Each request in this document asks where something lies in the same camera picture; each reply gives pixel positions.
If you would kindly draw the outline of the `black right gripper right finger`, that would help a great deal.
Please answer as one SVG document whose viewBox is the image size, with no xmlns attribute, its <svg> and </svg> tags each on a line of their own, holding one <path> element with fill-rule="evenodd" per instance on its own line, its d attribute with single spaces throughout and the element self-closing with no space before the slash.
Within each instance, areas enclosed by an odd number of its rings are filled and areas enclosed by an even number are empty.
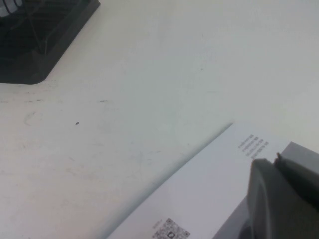
<svg viewBox="0 0 319 239">
<path fill-rule="evenodd" d="M 319 175 L 277 153 L 274 166 L 296 193 L 313 207 L 319 206 Z"/>
</svg>

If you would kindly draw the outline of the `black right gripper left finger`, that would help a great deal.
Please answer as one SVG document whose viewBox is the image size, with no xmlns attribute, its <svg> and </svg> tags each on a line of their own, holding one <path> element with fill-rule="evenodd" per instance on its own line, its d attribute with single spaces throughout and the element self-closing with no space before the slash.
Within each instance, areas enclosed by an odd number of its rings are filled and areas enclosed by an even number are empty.
<svg viewBox="0 0 319 239">
<path fill-rule="evenodd" d="M 304 201 L 274 162 L 255 159 L 247 191 L 248 220 L 241 239 L 317 239 L 319 207 Z"/>
</svg>

